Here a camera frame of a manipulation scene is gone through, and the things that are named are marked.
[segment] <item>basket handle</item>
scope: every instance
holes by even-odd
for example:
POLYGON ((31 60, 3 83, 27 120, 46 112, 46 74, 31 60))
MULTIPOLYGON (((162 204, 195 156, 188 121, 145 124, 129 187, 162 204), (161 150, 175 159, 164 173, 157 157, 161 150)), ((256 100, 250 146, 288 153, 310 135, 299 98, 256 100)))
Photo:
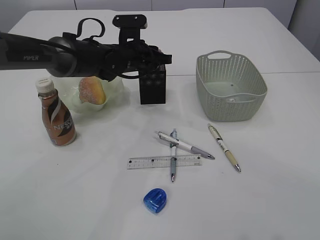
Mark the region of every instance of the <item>basket handle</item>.
POLYGON ((253 103, 258 98, 256 96, 248 95, 248 94, 238 94, 235 96, 229 96, 225 98, 225 101, 229 104, 247 104, 253 103))
POLYGON ((209 58, 209 56, 214 55, 214 54, 228 54, 228 55, 230 55, 230 57, 227 57, 227 58, 225 58, 225 59, 230 59, 230 58, 232 58, 232 56, 235 55, 233 52, 230 52, 230 51, 218 50, 218 51, 210 52, 210 53, 205 54, 205 55, 203 55, 203 56, 204 56, 204 57, 207 57, 208 59, 211 59, 211 58, 209 58))

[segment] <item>gray basket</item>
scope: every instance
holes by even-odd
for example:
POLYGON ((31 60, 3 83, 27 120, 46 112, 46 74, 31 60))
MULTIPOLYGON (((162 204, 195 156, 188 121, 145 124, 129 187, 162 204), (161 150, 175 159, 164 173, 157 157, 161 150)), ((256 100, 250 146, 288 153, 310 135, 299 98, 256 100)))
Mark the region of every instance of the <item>gray basket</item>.
POLYGON ((267 94, 263 77, 247 57, 222 50, 197 58, 196 88, 203 110, 212 121, 251 119, 267 94), (208 58, 221 53, 230 57, 208 58))

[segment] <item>pen tip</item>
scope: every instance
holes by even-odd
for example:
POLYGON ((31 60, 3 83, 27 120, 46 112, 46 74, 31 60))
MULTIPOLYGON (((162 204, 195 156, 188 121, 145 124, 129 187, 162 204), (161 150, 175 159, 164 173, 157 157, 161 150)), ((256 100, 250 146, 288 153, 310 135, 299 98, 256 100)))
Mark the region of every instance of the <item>pen tip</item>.
POLYGON ((235 167, 235 170, 237 170, 239 173, 241 173, 241 168, 238 164, 236 164, 234 167, 235 167))

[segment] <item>black box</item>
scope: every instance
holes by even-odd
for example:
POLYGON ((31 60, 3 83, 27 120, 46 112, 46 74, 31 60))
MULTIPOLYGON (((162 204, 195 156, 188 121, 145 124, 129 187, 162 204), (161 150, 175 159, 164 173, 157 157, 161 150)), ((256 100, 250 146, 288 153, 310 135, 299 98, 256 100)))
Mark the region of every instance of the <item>black box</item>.
POLYGON ((165 104, 166 103, 166 66, 160 65, 151 74, 139 79, 140 103, 165 104))

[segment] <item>beige pen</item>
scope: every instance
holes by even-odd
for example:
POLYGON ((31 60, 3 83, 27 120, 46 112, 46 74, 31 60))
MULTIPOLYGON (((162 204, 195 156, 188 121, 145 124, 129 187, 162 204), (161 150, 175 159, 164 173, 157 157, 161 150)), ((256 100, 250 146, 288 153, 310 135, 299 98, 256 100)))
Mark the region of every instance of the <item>beige pen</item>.
POLYGON ((224 154, 229 159, 230 163, 234 166, 235 170, 237 170, 239 173, 241 173, 241 169, 240 169, 240 166, 239 166, 237 160, 235 159, 235 157, 232 155, 231 151, 225 145, 225 143, 222 140, 222 137, 218 133, 217 129, 215 127, 213 127, 210 123, 208 124, 208 128, 209 128, 209 131, 212 134, 212 136, 215 138, 215 140, 217 141, 219 146, 224 151, 224 154))

